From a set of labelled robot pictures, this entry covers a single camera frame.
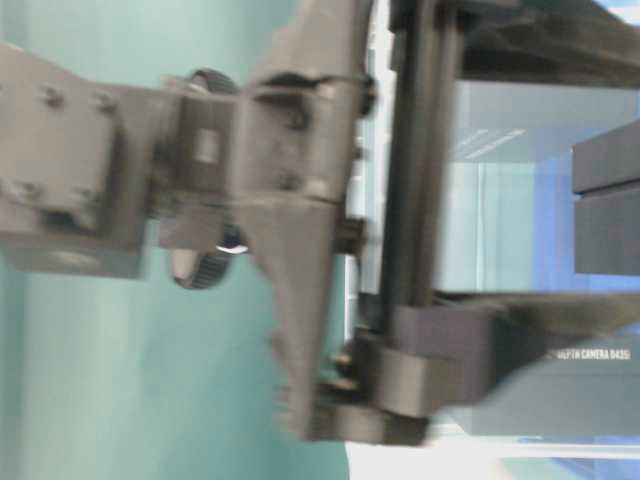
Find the robotic arm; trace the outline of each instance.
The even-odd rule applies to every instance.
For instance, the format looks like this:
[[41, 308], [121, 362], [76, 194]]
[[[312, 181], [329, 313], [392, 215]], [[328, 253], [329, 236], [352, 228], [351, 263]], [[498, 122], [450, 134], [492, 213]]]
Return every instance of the robotic arm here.
[[24, 270], [136, 277], [147, 218], [176, 282], [246, 245], [273, 285], [283, 426], [307, 440], [419, 444], [429, 417], [512, 371], [636, 320], [640, 297], [437, 292], [431, 277], [458, 78], [640, 86], [640, 34], [590, 0], [395, 0], [398, 100], [380, 295], [322, 378], [356, 124], [371, 108], [372, 0], [304, 0], [249, 83], [93, 83], [0, 45], [0, 246]]

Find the gear wheel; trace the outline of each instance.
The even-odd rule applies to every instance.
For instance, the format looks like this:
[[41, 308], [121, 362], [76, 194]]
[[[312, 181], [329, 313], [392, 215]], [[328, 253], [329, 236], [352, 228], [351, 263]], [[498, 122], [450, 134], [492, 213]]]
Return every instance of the gear wheel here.
[[[194, 87], [211, 93], [234, 94], [238, 91], [233, 80], [208, 68], [194, 72], [190, 81]], [[228, 247], [229, 232], [233, 230], [230, 225], [225, 225], [221, 238], [222, 246]], [[217, 285], [224, 278], [232, 255], [221, 250], [196, 252], [174, 249], [169, 252], [169, 257], [173, 280], [178, 285], [189, 290], [205, 290]]]

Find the black metal bar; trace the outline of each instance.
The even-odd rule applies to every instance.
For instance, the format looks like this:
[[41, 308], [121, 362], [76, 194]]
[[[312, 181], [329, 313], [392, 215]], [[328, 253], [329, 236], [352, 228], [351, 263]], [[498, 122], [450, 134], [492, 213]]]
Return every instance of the black metal bar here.
[[389, 170], [381, 300], [431, 303], [431, 279], [455, 80], [463, 36], [451, 4], [418, 0], [403, 33]]

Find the teal wall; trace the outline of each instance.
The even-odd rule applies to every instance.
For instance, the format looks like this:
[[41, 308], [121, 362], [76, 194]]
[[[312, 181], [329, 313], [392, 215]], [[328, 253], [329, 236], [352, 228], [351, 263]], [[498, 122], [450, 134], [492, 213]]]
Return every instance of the teal wall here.
[[[212, 66], [242, 82], [294, 3], [0, 0], [0, 32], [95, 80], [153, 86]], [[151, 249], [138, 282], [2, 265], [0, 478], [347, 478], [342, 445], [275, 427], [273, 304], [251, 259], [204, 293], [175, 287], [165, 260]]]

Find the gray panel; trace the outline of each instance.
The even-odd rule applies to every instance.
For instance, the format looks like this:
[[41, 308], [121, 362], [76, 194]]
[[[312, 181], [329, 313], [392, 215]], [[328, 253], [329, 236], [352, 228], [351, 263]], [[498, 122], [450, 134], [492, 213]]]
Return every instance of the gray panel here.
[[576, 145], [573, 190], [583, 193], [640, 179], [640, 122]]
[[640, 187], [576, 202], [576, 271], [640, 275]]

